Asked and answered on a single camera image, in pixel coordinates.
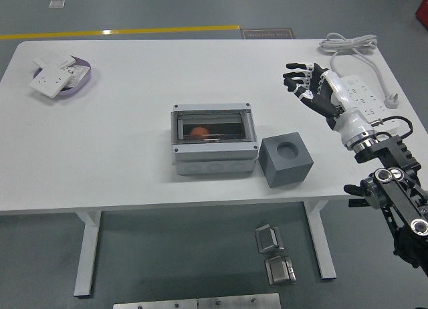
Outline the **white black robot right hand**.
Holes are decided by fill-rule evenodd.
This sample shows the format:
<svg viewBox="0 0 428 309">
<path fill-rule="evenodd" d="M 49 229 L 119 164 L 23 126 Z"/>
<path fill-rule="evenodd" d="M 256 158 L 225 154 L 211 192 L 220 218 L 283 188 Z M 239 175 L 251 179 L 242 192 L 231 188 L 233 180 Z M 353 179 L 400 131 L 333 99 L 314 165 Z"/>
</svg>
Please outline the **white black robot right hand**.
<svg viewBox="0 0 428 309">
<path fill-rule="evenodd" d="M 375 130 L 338 75 L 316 63 L 289 63 L 284 85 L 304 105 L 326 118 L 342 144 L 355 153 L 377 143 Z"/>
</svg>

